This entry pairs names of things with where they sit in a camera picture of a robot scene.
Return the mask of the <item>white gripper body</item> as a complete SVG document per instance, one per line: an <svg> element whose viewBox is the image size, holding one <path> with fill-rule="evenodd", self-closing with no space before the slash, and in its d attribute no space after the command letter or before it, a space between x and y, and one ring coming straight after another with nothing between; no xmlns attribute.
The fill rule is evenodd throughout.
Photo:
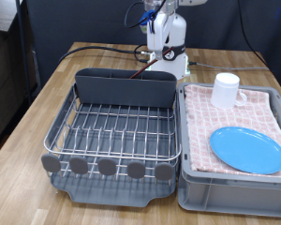
<svg viewBox="0 0 281 225"><path fill-rule="evenodd" d="M174 15L158 13L151 15L147 23L147 47L156 55L162 55L166 39L170 33Z"/></svg>

